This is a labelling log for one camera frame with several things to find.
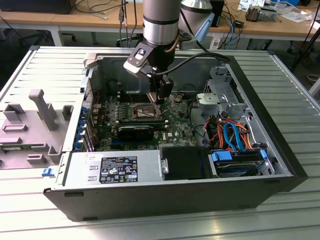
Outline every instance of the sticker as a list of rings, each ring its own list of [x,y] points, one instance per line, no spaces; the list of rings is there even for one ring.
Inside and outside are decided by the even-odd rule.
[[[102,157],[100,169],[102,184],[138,181],[137,156]]]
[[[102,154],[90,154],[88,155],[87,159],[89,161],[100,161],[101,157],[102,157]]]

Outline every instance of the blue cable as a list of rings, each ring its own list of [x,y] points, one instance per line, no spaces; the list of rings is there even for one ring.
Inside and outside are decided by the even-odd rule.
[[[228,139],[228,134],[227,134],[227,129],[228,129],[228,126],[231,125],[231,127],[233,127],[233,130],[234,130],[234,134],[235,134],[235,140],[236,140],[236,144],[238,145],[238,148],[245,152],[246,149],[244,148],[244,145],[242,144],[241,140],[240,140],[240,135],[239,135],[239,131],[236,127],[236,125],[232,122],[227,122],[224,127],[223,127],[223,137],[224,137],[224,140],[226,141],[226,143],[232,148],[232,150],[235,152],[237,151],[236,147],[229,141]]]
[[[229,46],[227,47],[227,49],[229,49],[231,47],[231,45],[232,45],[233,40],[234,40],[235,28],[234,28],[231,20],[229,18],[226,18],[226,19],[229,21],[230,26],[231,26],[231,31],[232,31],[231,40],[230,40]]]

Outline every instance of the paper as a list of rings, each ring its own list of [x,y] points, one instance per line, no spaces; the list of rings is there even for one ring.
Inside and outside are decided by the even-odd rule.
[[[240,0],[238,10],[248,11],[250,5],[263,7],[266,0]]]
[[[306,20],[306,17],[303,16],[302,14],[300,13],[297,13],[297,12],[289,12],[287,14],[284,14],[284,15],[281,15],[282,17],[286,18],[286,19],[289,19],[291,21],[294,21],[296,23],[301,23],[303,22],[304,20]]]

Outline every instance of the black box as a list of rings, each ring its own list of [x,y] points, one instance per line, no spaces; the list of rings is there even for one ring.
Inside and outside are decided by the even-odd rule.
[[[214,19],[211,24],[211,27],[218,27],[222,10],[224,8],[225,0],[210,0],[210,3],[212,5],[212,12],[214,13]]]
[[[3,12],[69,14],[76,0],[0,0]]]

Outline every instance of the computer tower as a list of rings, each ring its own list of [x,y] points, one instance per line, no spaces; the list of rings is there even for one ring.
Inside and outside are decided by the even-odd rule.
[[[212,12],[214,13],[214,19],[211,27],[216,28],[219,25],[221,13],[224,8],[225,0],[210,0],[212,5]]]

